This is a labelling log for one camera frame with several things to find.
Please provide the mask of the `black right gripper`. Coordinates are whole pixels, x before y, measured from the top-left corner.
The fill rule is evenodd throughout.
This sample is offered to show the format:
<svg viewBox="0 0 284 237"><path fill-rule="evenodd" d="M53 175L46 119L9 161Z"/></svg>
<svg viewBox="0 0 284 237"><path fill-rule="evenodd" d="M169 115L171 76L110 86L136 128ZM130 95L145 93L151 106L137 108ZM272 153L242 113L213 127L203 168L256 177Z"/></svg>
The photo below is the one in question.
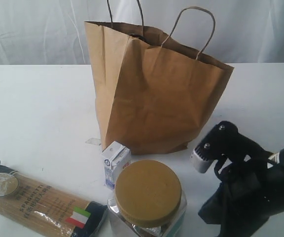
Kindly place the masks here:
<svg viewBox="0 0 284 237"><path fill-rule="evenodd" d="M270 216L284 212L284 159L248 160L215 173L217 191L202 205L198 215L210 225L220 225L219 237L251 237Z"/></svg>

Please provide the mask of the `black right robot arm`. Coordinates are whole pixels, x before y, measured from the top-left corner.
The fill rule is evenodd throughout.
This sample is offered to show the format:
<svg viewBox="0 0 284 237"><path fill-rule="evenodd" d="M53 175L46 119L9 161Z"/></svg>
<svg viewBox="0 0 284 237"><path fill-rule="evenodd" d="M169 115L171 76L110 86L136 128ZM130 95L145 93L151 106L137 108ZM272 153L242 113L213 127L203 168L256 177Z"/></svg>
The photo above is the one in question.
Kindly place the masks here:
<svg viewBox="0 0 284 237"><path fill-rule="evenodd" d="M215 174L220 185L198 215L206 224L220 225L219 236L250 237L284 212L284 149L232 162Z"/></svg>

